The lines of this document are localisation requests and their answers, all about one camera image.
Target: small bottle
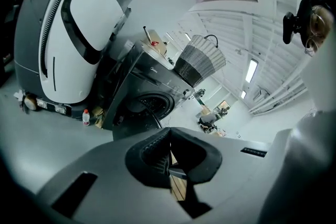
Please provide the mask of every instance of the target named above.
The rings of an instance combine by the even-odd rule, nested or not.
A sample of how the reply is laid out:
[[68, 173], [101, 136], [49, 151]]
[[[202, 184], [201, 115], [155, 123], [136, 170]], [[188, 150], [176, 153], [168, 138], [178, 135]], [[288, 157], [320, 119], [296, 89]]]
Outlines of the small bottle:
[[83, 124], [85, 126], [88, 126], [89, 123], [90, 123], [90, 114], [89, 114], [89, 111], [87, 109], [84, 109], [82, 118], [83, 118]]

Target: camera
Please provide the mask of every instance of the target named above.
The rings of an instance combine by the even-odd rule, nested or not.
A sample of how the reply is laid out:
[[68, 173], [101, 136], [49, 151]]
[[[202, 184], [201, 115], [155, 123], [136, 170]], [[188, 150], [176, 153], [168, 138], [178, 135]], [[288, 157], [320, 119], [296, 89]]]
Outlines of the camera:
[[298, 23], [298, 17], [293, 13], [288, 12], [282, 20], [283, 34], [282, 39], [285, 44], [289, 44], [293, 38], [294, 33], [298, 33], [301, 26]]

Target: black cable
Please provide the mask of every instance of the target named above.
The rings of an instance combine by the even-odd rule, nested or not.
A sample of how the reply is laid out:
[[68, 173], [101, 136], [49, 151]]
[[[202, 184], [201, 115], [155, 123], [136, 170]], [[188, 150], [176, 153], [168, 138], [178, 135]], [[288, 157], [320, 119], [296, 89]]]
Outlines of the black cable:
[[[131, 52], [131, 50], [134, 48], [134, 46], [135, 46], [135, 45], [133, 45], [133, 47], [130, 49], [130, 51], [127, 52], [123, 57], [121, 57], [121, 58], [117, 61], [117, 63], [116, 63], [115, 66], [112, 68], [112, 70], [109, 72], [109, 74], [115, 69], [115, 67], [116, 67], [122, 60], [124, 60], [124, 59], [126, 58], [126, 56], [127, 56], [127, 55]], [[121, 65], [120, 68], [121, 68], [121, 70], [120, 70], [120, 75], [119, 75], [119, 78], [118, 78], [118, 81], [117, 81], [117, 85], [116, 85], [116, 87], [115, 87], [115, 89], [114, 89], [114, 92], [113, 92], [112, 97], [114, 97], [114, 95], [117, 93], [117, 89], [118, 89], [118, 86], [119, 86], [119, 83], [120, 83], [120, 80], [121, 80], [121, 76], [122, 76], [122, 68], [123, 68], [123, 66]]]
[[118, 66], [118, 64], [120, 64], [120, 62], [121, 62], [123, 59], [126, 58], [126, 56], [128, 55], [128, 53], [125, 54], [123, 57], [121, 57], [121, 58], [117, 61], [117, 63], [114, 65], [114, 67], [112, 67], [112, 69], [110, 70], [110, 72], [109, 72], [108, 75], [107, 75], [108, 78], [110, 77], [112, 71]]
[[158, 126], [160, 128], [162, 128], [161, 122], [159, 121], [158, 117], [154, 114], [154, 112], [146, 104], [144, 104], [140, 100], [137, 99], [137, 101], [140, 102], [142, 105], [144, 105], [147, 108], [147, 110], [149, 111], [149, 113], [154, 117], [154, 119], [155, 119], [156, 123], [158, 124]]

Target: rectangular slot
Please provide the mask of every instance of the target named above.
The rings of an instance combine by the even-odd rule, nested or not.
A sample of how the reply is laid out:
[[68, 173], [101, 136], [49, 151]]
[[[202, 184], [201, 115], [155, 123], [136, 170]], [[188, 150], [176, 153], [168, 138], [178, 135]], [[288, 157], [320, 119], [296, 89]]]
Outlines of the rectangular slot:
[[97, 177], [91, 173], [82, 173], [54, 202], [52, 208], [63, 216], [71, 218]]
[[55, 58], [52, 59], [52, 75], [54, 80], [54, 91], [56, 92], [56, 84], [55, 84]]
[[266, 151], [254, 150], [254, 149], [248, 148], [248, 147], [244, 147], [240, 152], [244, 152], [244, 153], [255, 155], [255, 156], [258, 156], [258, 157], [262, 157], [262, 158], [264, 158], [267, 154]]

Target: wooden block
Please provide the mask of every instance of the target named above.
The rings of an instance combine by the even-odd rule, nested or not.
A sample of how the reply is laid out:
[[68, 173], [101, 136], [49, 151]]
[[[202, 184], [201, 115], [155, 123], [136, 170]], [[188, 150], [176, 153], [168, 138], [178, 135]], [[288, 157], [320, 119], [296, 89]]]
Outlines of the wooden block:
[[175, 157], [174, 157], [173, 153], [172, 153], [172, 152], [170, 152], [170, 153], [172, 154], [172, 164], [175, 164], [175, 163], [177, 163], [177, 160], [175, 159]]
[[212, 133], [213, 135], [217, 135], [217, 136], [220, 136], [220, 137], [223, 137], [222, 134], [220, 132], [214, 132]]
[[206, 106], [203, 106], [203, 110], [201, 111], [201, 115], [205, 116], [205, 115], [208, 115], [209, 113], [211, 113], [211, 110], [209, 108], [207, 108]]
[[183, 197], [182, 197], [182, 195], [181, 195], [181, 193], [180, 193], [180, 191], [179, 191], [179, 189], [178, 189], [178, 187], [177, 187], [174, 179], [172, 178], [172, 176], [170, 176], [170, 183], [171, 183], [171, 186], [172, 186], [172, 190], [173, 190], [173, 192], [176, 195], [177, 200], [178, 201], [183, 201], [184, 199], [183, 199]]
[[185, 200], [185, 195], [186, 195], [186, 192], [187, 192], [187, 188], [186, 186], [183, 184], [183, 180], [176, 177], [176, 176], [172, 176], [174, 182], [175, 182], [175, 185], [177, 186], [181, 196], [182, 196], [182, 199]]
[[171, 192], [174, 200], [177, 201], [178, 199], [177, 199], [177, 196], [175, 195], [175, 192], [173, 191], [173, 189], [171, 189], [170, 192]]
[[101, 115], [103, 113], [103, 109], [100, 106], [96, 106], [92, 111], [91, 114], [95, 117]]
[[187, 189], [187, 180], [184, 180], [184, 179], [181, 179], [181, 180], [182, 180], [183, 185], [185, 186], [185, 189]]

